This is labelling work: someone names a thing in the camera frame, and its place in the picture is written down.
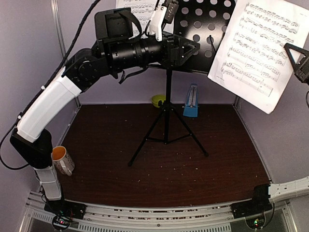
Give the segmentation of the blue metronome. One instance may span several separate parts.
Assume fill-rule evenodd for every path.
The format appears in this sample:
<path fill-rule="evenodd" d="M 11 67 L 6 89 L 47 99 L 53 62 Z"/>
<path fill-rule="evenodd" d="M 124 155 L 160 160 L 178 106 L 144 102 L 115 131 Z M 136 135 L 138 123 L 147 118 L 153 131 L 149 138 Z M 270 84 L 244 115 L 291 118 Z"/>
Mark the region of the blue metronome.
<path fill-rule="evenodd" d="M 186 101 L 183 106 L 183 116 L 197 117 L 198 116 L 198 91 L 197 84 L 192 83 L 189 87 Z"/>

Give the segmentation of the sheet music page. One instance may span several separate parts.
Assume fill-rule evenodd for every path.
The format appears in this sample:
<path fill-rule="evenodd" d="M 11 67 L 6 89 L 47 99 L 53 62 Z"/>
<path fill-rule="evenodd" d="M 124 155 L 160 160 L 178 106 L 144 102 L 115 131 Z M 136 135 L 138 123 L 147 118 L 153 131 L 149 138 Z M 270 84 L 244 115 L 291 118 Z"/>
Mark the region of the sheet music page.
<path fill-rule="evenodd" d="M 307 9 L 285 0 L 239 0 L 208 78 L 266 114 L 276 108 L 293 73 L 284 49 L 303 47 Z"/>
<path fill-rule="evenodd" d="M 117 0 L 116 8 L 131 8 L 131 12 L 139 20 L 142 30 L 145 27 L 155 9 L 157 0 Z M 172 24 L 166 24 L 163 31 L 173 33 L 173 22 Z M 133 35 L 138 35 L 139 31 L 133 24 Z"/>

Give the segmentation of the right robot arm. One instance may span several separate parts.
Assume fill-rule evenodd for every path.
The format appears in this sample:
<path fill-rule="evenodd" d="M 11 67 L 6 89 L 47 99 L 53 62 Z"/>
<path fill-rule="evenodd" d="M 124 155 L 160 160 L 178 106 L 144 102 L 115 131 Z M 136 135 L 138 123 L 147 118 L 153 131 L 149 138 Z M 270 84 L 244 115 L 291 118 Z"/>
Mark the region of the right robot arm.
<path fill-rule="evenodd" d="M 284 45 L 288 59 L 292 65 L 293 72 L 297 79 L 304 84 L 309 83 L 309 52 L 303 48 L 297 47 L 291 43 Z M 296 62 L 291 51 L 296 51 L 304 57 Z M 251 213 L 258 213 L 266 204 L 277 201 L 294 198 L 309 193 L 309 178 L 304 177 L 298 180 L 280 183 L 258 185 L 253 189 L 253 197 L 248 201 L 248 210 Z"/>

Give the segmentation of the black music stand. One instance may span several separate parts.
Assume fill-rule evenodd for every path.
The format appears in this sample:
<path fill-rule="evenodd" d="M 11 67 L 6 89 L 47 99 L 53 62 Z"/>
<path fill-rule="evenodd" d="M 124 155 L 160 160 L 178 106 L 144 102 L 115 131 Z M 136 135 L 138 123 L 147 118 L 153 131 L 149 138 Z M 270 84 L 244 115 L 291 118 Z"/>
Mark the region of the black music stand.
<path fill-rule="evenodd" d="M 189 58 L 183 67 L 166 70 L 166 99 L 160 104 L 161 113 L 147 131 L 136 152 L 128 162 L 128 166 L 132 166 L 147 141 L 162 142 L 167 145 L 191 137 L 203 154 L 208 156 L 201 142 L 197 139 L 171 102 L 172 74 L 173 71 L 199 74 L 209 73 L 216 51 L 224 37 L 225 29 L 236 6 L 236 2 L 234 0 L 181 0 L 179 6 L 180 12 L 176 13 L 173 31 L 180 36 L 198 42 L 200 44 L 200 49 Z M 174 140 L 169 139 L 169 119 L 171 113 L 175 114 L 187 130 L 186 135 Z M 165 119 L 164 138 L 160 140 L 150 137 L 156 124 L 162 117 Z"/>

